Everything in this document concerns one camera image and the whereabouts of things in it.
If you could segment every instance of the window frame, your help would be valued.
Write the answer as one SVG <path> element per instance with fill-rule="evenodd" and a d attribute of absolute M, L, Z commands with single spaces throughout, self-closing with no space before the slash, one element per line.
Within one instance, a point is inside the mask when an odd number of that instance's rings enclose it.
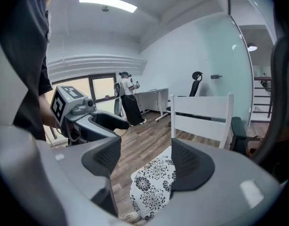
<path fill-rule="evenodd" d="M 79 79 L 86 79 L 86 78 L 88 78 L 88 81 L 89 81 L 91 97 L 93 99 L 94 104 L 99 103 L 99 102 L 103 102 L 103 101 L 108 101 L 105 98 L 96 99 L 93 80 L 104 79 L 104 78 L 113 78 L 114 79 L 114 83 L 116 83 L 117 79 L 116 79 L 116 74 L 115 73 L 90 74 L 90 75 L 85 75 L 85 76 L 79 76 L 79 77 L 74 77 L 74 78 L 69 78 L 69 79 L 65 79 L 65 80 L 56 81 L 56 82 L 53 82 L 52 85 L 63 83 L 63 82 L 68 82 L 68 81 L 79 80 Z M 113 100 L 113 99 L 115 99 L 115 96 L 110 97 L 109 100 Z"/>

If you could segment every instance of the wooden floor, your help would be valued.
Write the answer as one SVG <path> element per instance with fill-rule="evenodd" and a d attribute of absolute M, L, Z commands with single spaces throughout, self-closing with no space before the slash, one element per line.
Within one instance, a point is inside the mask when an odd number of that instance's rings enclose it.
<path fill-rule="evenodd" d="M 155 119 L 159 116 L 157 113 L 144 114 L 143 117 L 148 122 L 129 128 L 122 136 L 121 158 L 111 175 L 112 188 L 120 216 L 133 211 L 130 201 L 131 174 L 156 158 L 171 144 L 171 128 L 168 127 L 170 116 L 156 122 Z M 253 123 L 248 128 L 248 136 L 260 135 L 263 137 L 267 129 L 268 124 Z M 177 131 L 177 137 L 219 146 L 217 141 L 182 131 Z M 231 133 L 227 138 L 226 149 L 229 149 L 230 142 Z"/>

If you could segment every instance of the white shirt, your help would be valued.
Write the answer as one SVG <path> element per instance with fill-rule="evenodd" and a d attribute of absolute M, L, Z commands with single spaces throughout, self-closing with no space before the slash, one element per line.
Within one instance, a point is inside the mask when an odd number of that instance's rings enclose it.
<path fill-rule="evenodd" d="M 130 87 L 134 86 L 133 83 L 131 82 L 130 78 L 122 78 L 119 82 L 122 83 L 123 87 L 124 87 L 124 93 L 129 96 L 133 94 L 133 90 L 130 89 Z"/>

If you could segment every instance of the dark sleeve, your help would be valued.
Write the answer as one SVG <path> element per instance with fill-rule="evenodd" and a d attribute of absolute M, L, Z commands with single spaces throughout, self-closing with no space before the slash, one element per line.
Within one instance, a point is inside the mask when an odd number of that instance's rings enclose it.
<path fill-rule="evenodd" d="M 41 76 L 40 76 L 40 82 L 39 82 L 39 95 L 43 95 L 49 91 L 53 90 L 50 80 L 48 77 L 48 69 L 46 64 L 46 56 L 44 57 L 44 60 L 41 65 Z"/>

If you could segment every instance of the railing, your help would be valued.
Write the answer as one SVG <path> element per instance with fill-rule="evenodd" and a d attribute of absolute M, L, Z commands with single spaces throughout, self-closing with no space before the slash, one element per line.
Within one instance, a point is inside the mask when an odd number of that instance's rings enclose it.
<path fill-rule="evenodd" d="M 254 95 L 255 98 L 270 98 L 270 103 L 253 103 L 253 105 L 257 106 L 269 106 L 268 111 L 253 111 L 253 113 L 262 113 L 267 114 L 267 118 L 270 118 L 270 115 L 272 113 L 272 96 L 271 96 L 271 77 L 254 77 L 255 81 L 260 81 L 262 87 L 254 87 L 254 89 L 264 89 L 268 92 L 269 95 L 267 96 L 261 96 L 261 95 Z"/>

